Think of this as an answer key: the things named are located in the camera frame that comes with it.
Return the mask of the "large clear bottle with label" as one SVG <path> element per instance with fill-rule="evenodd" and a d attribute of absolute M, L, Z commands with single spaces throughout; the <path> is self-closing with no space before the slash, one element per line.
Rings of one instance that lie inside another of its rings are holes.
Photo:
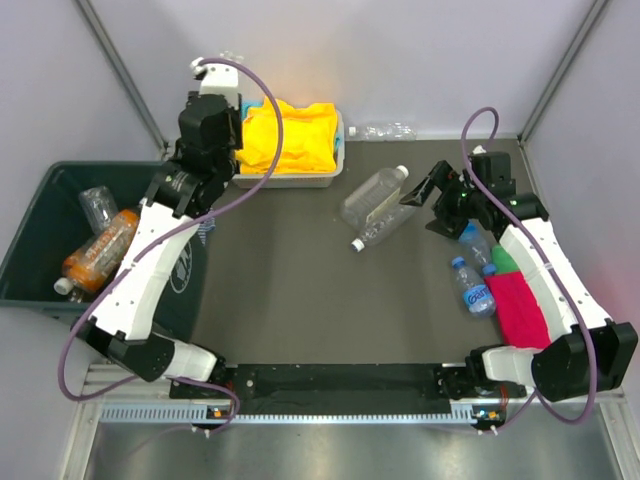
<path fill-rule="evenodd" d="M 341 204 L 341 218 L 355 229 L 361 229 L 396 201 L 409 176 L 404 165 L 382 168 L 356 188 Z"/>

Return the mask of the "blue label bottle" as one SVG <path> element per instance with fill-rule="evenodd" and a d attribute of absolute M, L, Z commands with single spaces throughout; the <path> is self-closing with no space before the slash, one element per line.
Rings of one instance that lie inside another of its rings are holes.
<path fill-rule="evenodd" d="M 463 257 L 455 257 L 451 267 L 455 284 L 469 313 L 475 317 L 491 317 L 496 311 L 496 301 L 484 280 Z"/>

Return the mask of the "blue cap bottle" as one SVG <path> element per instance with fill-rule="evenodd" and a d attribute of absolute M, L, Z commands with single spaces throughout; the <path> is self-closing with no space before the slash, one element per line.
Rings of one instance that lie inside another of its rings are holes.
<path fill-rule="evenodd" d="M 492 261 L 489 244 L 472 222 L 467 223 L 458 238 L 458 242 L 471 255 L 484 276 L 496 274 L 497 268 Z"/>

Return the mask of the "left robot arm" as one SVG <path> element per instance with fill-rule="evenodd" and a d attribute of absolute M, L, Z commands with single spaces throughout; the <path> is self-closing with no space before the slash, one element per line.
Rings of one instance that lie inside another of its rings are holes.
<path fill-rule="evenodd" d="M 235 173 L 242 145 L 241 94 L 235 88 L 190 93 L 174 156 L 143 196 L 140 220 L 117 277 L 104 290 L 80 337 L 107 359 L 152 382 L 184 377 L 205 396 L 226 387 L 216 355 L 154 332 L 154 316 L 176 262 Z"/>

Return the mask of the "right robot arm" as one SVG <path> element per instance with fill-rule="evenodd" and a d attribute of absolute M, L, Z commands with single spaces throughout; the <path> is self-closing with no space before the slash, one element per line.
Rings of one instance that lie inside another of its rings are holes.
<path fill-rule="evenodd" d="M 460 239 L 475 221 L 516 264 L 515 272 L 489 281 L 505 343 L 469 354 L 469 388 L 487 396 L 511 382 L 557 402 L 591 388 L 620 387 L 638 345 L 634 327 L 614 322 L 587 291 L 541 200 L 531 192 L 517 193 L 509 155 L 474 153 L 469 162 L 472 169 L 462 173 L 445 160 L 437 162 L 401 200 L 422 206 L 438 190 L 427 229 Z"/>

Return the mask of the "clear ribbed bottle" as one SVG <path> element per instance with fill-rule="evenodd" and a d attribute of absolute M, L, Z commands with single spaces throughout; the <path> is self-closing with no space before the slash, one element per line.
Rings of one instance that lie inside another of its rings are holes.
<path fill-rule="evenodd" d="M 361 252 L 367 247 L 381 243 L 417 211 L 418 208 L 416 206 L 400 203 L 389 206 L 379 216 L 365 225 L 358 236 L 351 242 L 351 249 L 355 252 Z"/>

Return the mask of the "orange bottle tall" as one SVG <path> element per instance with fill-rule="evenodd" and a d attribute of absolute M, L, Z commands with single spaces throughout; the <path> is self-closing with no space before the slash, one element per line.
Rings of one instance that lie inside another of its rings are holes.
<path fill-rule="evenodd" d="M 97 293 L 124 259 L 139 220 L 137 208 L 119 212 L 86 248 L 78 249 L 65 260 L 61 277 L 53 284 L 54 291 L 68 295 L 77 288 L 89 294 Z"/>

